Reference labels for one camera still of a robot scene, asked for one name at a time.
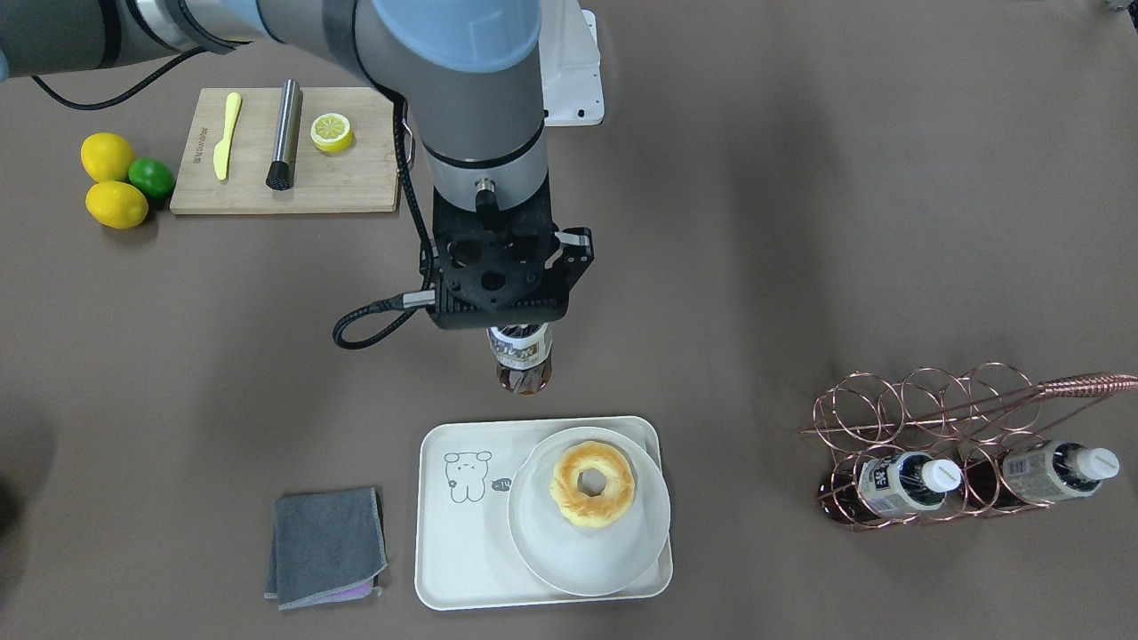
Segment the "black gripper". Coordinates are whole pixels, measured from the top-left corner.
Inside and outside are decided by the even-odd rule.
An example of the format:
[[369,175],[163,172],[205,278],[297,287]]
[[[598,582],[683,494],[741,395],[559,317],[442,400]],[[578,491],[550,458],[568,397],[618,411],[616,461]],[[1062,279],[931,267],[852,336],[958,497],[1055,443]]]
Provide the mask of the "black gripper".
[[560,229],[549,182],[516,207],[500,207],[487,188],[472,210],[432,195],[437,255],[428,312],[443,331],[556,323],[574,285],[595,259],[589,228]]

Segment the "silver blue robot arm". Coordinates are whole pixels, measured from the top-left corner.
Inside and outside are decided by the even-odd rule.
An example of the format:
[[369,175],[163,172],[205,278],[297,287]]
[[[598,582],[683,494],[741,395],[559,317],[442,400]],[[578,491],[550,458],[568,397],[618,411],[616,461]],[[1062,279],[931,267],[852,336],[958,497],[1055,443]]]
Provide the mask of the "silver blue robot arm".
[[354,309],[424,307],[445,331],[554,323],[594,260],[551,216],[537,1],[5,1],[3,77],[229,54],[255,39],[314,54],[395,107],[397,174],[421,240],[419,292]]

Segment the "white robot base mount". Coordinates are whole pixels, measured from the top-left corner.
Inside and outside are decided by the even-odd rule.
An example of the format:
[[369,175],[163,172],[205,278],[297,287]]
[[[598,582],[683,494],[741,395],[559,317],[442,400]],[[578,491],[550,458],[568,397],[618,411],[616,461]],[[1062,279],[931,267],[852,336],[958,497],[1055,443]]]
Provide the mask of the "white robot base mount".
[[605,118],[597,16],[578,1],[541,1],[545,125],[593,126]]

